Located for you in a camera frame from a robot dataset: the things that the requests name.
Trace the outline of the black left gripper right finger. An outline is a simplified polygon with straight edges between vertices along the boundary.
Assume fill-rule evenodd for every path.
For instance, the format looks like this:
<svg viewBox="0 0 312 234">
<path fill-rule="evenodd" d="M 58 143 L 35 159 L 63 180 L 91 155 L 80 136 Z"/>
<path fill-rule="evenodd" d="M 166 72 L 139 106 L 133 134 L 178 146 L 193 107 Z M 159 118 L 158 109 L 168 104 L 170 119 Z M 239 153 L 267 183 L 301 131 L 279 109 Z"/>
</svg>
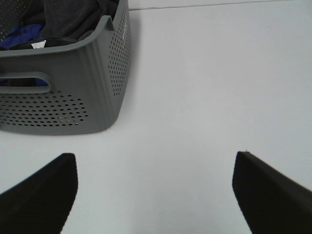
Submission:
<svg viewBox="0 0 312 234">
<path fill-rule="evenodd" d="M 310 234 L 312 192 L 249 152 L 238 152 L 234 195 L 253 234 Z"/>
</svg>

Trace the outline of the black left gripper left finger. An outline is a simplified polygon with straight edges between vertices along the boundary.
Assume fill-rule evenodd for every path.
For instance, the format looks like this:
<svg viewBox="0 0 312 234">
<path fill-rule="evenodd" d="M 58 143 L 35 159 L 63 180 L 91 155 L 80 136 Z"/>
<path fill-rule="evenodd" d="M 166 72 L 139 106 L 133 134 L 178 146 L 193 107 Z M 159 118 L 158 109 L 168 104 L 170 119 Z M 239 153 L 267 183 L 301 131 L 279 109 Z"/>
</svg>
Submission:
<svg viewBox="0 0 312 234">
<path fill-rule="evenodd" d="M 63 153 L 0 194 L 0 232 L 61 233 L 77 191 L 76 157 Z"/>
</svg>

